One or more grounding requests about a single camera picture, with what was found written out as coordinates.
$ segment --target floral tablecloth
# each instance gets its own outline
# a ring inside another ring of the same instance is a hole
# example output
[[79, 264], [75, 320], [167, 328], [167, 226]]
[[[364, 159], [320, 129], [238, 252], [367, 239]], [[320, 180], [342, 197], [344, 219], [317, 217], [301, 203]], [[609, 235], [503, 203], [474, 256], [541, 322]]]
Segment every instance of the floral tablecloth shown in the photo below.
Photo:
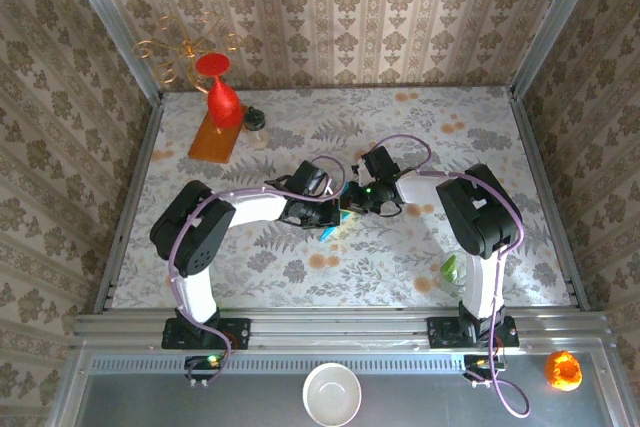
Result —
[[[271, 143], [253, 150], [241, 132], [229, 164], [187, 152], [205, 113], [202, 94], [169, 94], [135, 217], [113, 308], [171, 307], [167, 265], [149, 241], [153, 223], [189, 180], [213, 190], [259, 186], [292, 174], [301, 161], [331, 154], [347, 166], [373, 143], [410, 133], [433, 149], [434, 169], [486, 163], [520, 208], [527, 238], [506, 265], [508, 305], [569, 305], [549, 229], [506, 90], [474, 88], [317, 89], [239, 92], [262, 109]], [[401, 168], [425, 156], [411, 140], [387, 146]], [[338, 180], [330, 163], [322, 167]], [[457, 242], [435, 190], [432, 201], [391, 219], [349, 217], [328, 239], [278, 222], [230, 229], [211, 268], [222, 308], [453, 306], [438, 269]]]

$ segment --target white bowl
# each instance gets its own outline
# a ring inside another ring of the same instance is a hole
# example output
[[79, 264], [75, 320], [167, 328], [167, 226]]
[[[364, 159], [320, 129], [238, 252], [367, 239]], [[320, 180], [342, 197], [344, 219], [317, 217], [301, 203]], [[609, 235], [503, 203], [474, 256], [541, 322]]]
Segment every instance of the white bowl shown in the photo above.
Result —
[[302, 388], [304, 408], [323, 427], [341, 427], [351, 422], [361, 400], [358, 378], [340, 364], [319, 365], [307, 376]]

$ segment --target wooden block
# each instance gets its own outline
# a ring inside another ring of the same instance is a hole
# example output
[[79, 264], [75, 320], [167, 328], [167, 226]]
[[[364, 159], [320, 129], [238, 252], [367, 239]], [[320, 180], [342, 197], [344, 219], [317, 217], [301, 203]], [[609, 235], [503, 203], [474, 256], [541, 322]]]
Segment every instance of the wooden block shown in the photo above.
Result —
[[238, 140], [242, 124], [230, 129], [216, 129], [206, 113], [189, 149], [189, 158], [227, 164]]

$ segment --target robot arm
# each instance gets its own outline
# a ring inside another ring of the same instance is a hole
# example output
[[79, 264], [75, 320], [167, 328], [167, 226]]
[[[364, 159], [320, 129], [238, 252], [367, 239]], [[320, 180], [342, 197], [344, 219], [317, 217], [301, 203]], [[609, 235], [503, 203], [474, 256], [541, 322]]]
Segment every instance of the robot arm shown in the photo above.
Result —
[[[183, 308], [202, 323], [216, 314], [209, 265], [226, 231], [233, 226], [259, 220], [279, 220], [301, 228], [335, 226], [340, 222], [340, 209], [381, 215], [382, 205], [387, 202], [395, 204], [399, 212], [405, 203], [433, 202], [435, 185], [456, 239], [470, 257], [467, 288], [460, 304], [461, 329], [472, 343], [485, 337], [493, 308], [497, 255], [502, 247], [514, 242], [517, 232], [509, 213], [470, 180], [453, 178], [442, 182], [437, 176], [420, 175], [415, 170], [401, 171], [384, 147], [365, 154], [353, 171], [358, 174], [358, 181], [346, 186], [339, 202], [301, 199], [300, 196], [312, 196], [328, 178], [321, 169], [305, 161], [293, 176], [267, 182], [275, 190], [230, 192], [207, 205], [198, 216], [199, 222], [188, 228], [176, 253], [174, 265], [180, 275], [174, 281], [184, 301]], [[520, 215], [488, 167], [476, 165], [466, 175], [492, 186]], [[161, 258], [169, 259], [188, 217], [210, 196], [210, 189], [203, 183], [192, 181], [171, 203], [151, 231], [151, 240]], [[501, 294], [502, 276], [498, 282]], [[499, 295], [496, 298], [499, 312], [503, 304]]]

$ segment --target floral wallpaper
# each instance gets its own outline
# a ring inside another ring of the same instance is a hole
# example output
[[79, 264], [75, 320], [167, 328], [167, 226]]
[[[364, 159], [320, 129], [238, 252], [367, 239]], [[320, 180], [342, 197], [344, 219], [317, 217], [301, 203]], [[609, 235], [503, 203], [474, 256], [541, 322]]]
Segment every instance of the floral wallpaper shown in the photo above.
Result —
[[525, 106], [590, 302], [640, 399], [640, 0], [580, 0]]
[[0, 0], [0, 425], [41, 425], [149, 105], [88, 0]]
[[[505, 85], [551, 1], [115, 0], [137, 38], [173, 45], [182, 34], [156, 25], [161, 16], [182, 19], [197, 38], [213, 12], [220, 23], [209, 46], [225, 48], [228, 33], [244, 39], [228, 77], [245, 88]], [[151, 63], [171, 58], [156, 49]], [[169, 89], [193, 90], [177, 73]]]

